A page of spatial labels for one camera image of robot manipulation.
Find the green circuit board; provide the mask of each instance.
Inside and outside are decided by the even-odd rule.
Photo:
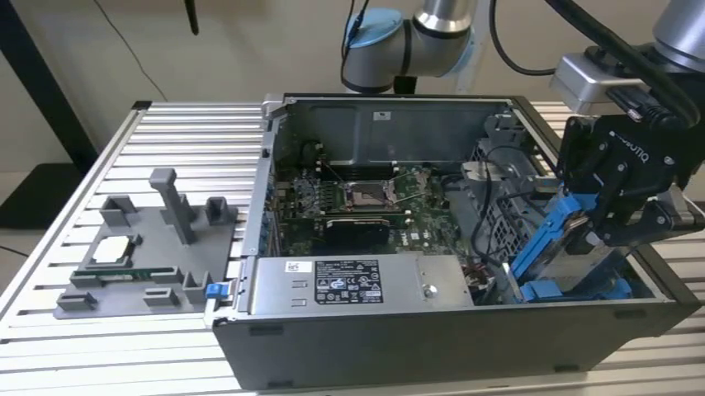
[[[368,254],[468,256],[469,244],[461,239],[444,198],[441,177],[421,165],[400,167],[388,180],[322,181],[314,174],[303,174],[278,185],[278,197],[285,256],[325,254],[321,246],[327,222],[347,218],[389,222],[389,241],[369,246]]]

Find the blue drive bracket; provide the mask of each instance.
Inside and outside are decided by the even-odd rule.
[[[595,299],[631,299],[632,286],[625,279],[619,278],[612,289],[590,293],[565,294],[553,280],[532,280],[521,286],[521,294],[526,303],[549,303],[552,301],[590,301]]]
[[[596,202],[597,194],[568,194],[557,201],[537,233],[513,261],[512,273],[516,279],[526,274],[541,252],[552,242],[564,236],[564,223],[570,215],[580,210],[592,210],[596,207]]]

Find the power supply label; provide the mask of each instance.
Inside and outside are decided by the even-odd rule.
[[[317,303],[376,304],[382,298],[382,278],[377,260],[317,262]]]

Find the black pole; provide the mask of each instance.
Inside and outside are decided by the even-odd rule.
[[[0,50],[82,174],[98,153],[10,0],[0,0]]]

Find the black stand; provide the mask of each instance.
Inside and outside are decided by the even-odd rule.
[[[0,206],[0,227],[46,229],[98,153],[10,0],[0,0],[0,50],[72,160],[32,170]]]
[[[417,80],[414,76],[394,77],[394,93],[398,95],[413,95],[417,93]]]

